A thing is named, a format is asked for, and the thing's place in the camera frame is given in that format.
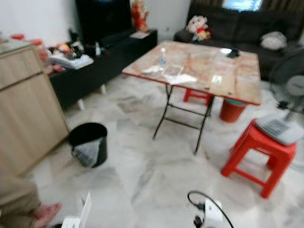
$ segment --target black cabinet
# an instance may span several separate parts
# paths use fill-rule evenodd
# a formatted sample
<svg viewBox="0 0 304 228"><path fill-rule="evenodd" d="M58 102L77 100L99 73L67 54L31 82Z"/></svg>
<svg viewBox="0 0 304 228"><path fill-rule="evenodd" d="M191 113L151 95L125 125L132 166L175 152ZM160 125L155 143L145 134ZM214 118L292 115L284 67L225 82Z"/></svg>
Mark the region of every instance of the black cabinet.
<svg viewBox="0 0 304 228"><path fill-rule="evenodd" d="M157 31L143 39L127 37L107 49L107 54L94 58L94 63L78 70L65 70L50 75L50 81L63 109L97 90L133 61L157 45Z"/></svg>

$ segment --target decoration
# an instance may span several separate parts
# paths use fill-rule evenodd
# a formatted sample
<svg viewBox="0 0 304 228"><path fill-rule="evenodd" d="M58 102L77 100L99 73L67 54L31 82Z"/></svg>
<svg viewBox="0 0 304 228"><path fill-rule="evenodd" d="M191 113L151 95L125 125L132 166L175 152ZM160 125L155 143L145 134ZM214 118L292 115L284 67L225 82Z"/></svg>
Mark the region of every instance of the decoration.
<svg viewBox="0 0 304 228"><path fill-rule="evenodd" d="M193 41L202 41L211 39L211 31L209 30L207 18L203 16L194 16L188 23L187 30L194 34Z"/></svg>
<svg viewBox="0 0 304 228"><path fill-rule="evenodd" d="M132 4L132 16L135 22L135 27L140 32L148 32L147 17L148 10L144 6L145 0L135 0Z"/></svg>

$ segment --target metal table leg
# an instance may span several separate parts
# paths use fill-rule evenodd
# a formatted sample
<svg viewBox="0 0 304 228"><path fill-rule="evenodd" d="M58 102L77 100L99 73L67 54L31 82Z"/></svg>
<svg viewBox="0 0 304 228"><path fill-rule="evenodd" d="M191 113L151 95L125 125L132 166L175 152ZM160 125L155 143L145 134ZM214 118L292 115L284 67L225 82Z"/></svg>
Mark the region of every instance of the metal table leg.
<svg viewBox="0 0 304 228"><path fill-rule="evenodd" d="M164 110L164 112L163 112L161 121L159 122L159 124L158 124L158 126L157 126L157 128L156 128L156 131L155 131L155 133L154 133L154 135L153 135L153 139L155 139L155 137L156 137L156 135L157 135L157 132L158 132L159 128L161 127L161 124L162 124L163 120L164 120L165 117L166 117L166 113L167 113L168 107L170 106L170 103L169 103L169 102L170 102L170 97L171 97L171 94L172 94L172 91L173 91L173 86L171 85L170 90L168 90L168 87L170 87L170 85L167 85L167 84L166 84L167 104L166 104L165 110Z"/></svg>
<svg viewBox="0 0 304 228"><path fill-rule="evenodd" d="M200 127L200 132L199 132L199 138L198 138L198 142L196 144L196 148L195 148L195 152L194 152L194 155L197 154L198 150L199 150L199 147L200 147L200 141L201 141L201 135L203 133L203 130L204 130L204 125L205 125L205 122L206 122L206 119L207 117L210 115L211 113L211 109L212 109L212 105L213 105L213 101L214 101L214 96L211 97L210 99L210 103L207 107L207 110L206 110L206 113L205 113L205 116L204 116L204 119L203 119L203 122L201 124L201 127Z"/></svg>
<svg viewBox="0 0 304 228"><path fill-rule="evenodd" d="M201 113L197 113L197 112L194 112L192 110L187 110L185 108L181 108L181 107L177 107L173 104L170 104L170 98L171 98L171 95L172 95L172 92L173 92L173 85L166 85L166 95L167 95L167 104L166 104L166 107L165 107L165 110L162 114L162 118L161 118L161 121L159 122L159 124L157 125L157 128L155 130L155 133L153 135L153 139L155 139L156 135L157 135L157 132L159 130L159 128L161 127L161 124L164 120L168 120L168 121L171 121L171 122L174 122L176 124L181 124L183 126L187 126L187 127L191 127L191 128L194 128L194 129L197 129L199 130L199 138L198 138L198 141L197 141L197 144L196 144L196 148L195 148L195 151L194 151L194 155L197 154L198 150L199 150L199 147L200 147L200 141L201 141L201 137L202 137L202 133L203 133L203 130L204 130L204 126L205 126L205 122L206 122L206 119L210 116L211 114L211 109L212 109L212 105L213 105L213 101L214 101L214 96L212 96L210 98L210 102L208 104L208 107L207 107L207 110L206 110L206 113L205 114L201 114ZM193 114L197 114L197 115L202 115L204 116L203 118L203 121L202 121L202 124L201 124L201 127L196 127L196 126L191 126L189 124L186 124L186 123L183 123L183 122L179 122L179 121L176 121L176 120L173 120L173 119L170 119L170 118L167 118L166 117L166 113L168 111L168 107L172 107L172 108L177 108L179 110L183 110L183 111L186 111L186 112L190 112L190 113L193 113Z"/></svg>

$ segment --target red plastic stool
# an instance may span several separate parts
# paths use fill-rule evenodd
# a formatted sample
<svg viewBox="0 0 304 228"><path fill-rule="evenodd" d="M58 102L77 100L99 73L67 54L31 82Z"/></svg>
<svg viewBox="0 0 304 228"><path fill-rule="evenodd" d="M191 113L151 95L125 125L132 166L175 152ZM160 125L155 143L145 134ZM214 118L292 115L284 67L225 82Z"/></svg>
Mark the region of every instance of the red plastic stool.
<svg viewBox="0 0 304 228"><path fill-rule="evenodd" d="M256 119L251 121L250 125L231 149L230 158L222 169L221 174L227 177L232 172L236 172L257 184L262 185L263 190L261 196L266 199L271 195L285 170L292 162L295 156L296 143L290 146L279 144L257 129L254 126L255 121ZM267 166L272 169L272 173L266 183L237 168L238 164L250 149L254 149L269 156Z"/></svg>
<svg viewBox="0 0 304 228"><path fill-rule="evenodd" d="M184 97L184 102L188 102L188 100L189 100L190 97L196 97L196 98L205 99L206 100L206 106L209 105L210 98L211 98L211 96L209 94L204 93L204 92L199 92L199 93L201 93L201 95L199 95L199 94L193 94L191 92L192 92L192 89L186 89L186 94L185 94L185 97Z"/></svg>

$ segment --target table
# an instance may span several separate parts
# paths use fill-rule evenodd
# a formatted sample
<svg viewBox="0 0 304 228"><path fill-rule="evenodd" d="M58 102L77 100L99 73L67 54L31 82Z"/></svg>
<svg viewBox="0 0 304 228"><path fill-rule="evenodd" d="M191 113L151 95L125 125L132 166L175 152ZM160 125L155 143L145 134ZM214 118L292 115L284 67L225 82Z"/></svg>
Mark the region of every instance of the table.
<svg viewBox="0 0 304 228"><path fill-rule="evenodd" d="M166 49L167 64L184 66L182 74L196 77L197 82L170 85L161 73L143 74L143 70L153 65L158 65L161 48ZM229 52L229 50L225 48L165 41L123 70L123 73L126 75L163 83L166 86L167 103L153 138L156 137L163 120L198 129L199 137L194 152L194 154L196 154L200 146L206 119L211 113L215 96L221 96L252 105L261 104L261 78L257 54L241 52L239 57L231 59L226 57L227 52ZM175 86L210 94L211 100L205 114L193 112L171 104L170 97ZM166 113L169 107L203 116L201 126L191 126L167 118Z"/></svg>

